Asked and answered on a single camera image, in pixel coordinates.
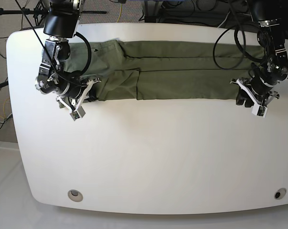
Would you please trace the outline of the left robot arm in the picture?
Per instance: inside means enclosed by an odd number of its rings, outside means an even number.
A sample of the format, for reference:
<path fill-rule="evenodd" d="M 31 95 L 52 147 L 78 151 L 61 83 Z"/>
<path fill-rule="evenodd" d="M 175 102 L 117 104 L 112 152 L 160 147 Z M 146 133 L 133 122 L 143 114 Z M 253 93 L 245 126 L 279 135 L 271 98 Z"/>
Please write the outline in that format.
<path fill-rule="evenodd" d="M 247 1 L 253 22 L 259 23 L 257 40 L 265 50 L 262 60 L 245 56 L 252 61 L 250 78 L 234 80 L 239 85 L 236 105 L 257 107 L 256 115 L 262 116 L 267 105 L 279 98 L 273 88 L 288 78 L 288 54 L 285 49 L 285 31 L 288 22 L 288 0 Z"/>

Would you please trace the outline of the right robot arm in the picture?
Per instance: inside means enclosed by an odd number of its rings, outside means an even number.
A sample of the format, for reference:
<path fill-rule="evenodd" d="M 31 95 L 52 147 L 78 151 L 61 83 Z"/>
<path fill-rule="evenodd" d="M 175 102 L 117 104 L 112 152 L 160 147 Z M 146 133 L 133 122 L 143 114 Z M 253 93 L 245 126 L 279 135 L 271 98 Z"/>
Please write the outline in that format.
<path fill-rule="evenodd" d="M 100 82 L 99 78 L 82 81 L 80 78 L 88 70 L 92 60 L 91 46 L 88 40 L 76 31 L 83 7 L 83 0 L 52 0 L 44 25 L 44 34 L 49 36 L 42 44 L 42 62 L 36 77 L 35 87 L 42 94 L 55 93 L 56 100 L 69 110 L 76 120 L 85 115 L 84 101 L 96 98 L 92 87 Z M 71 54 L 69 39 L 82 39 L 87 48 L 87 61 L 82 70 L 66 72 L 64 63 Z"/>

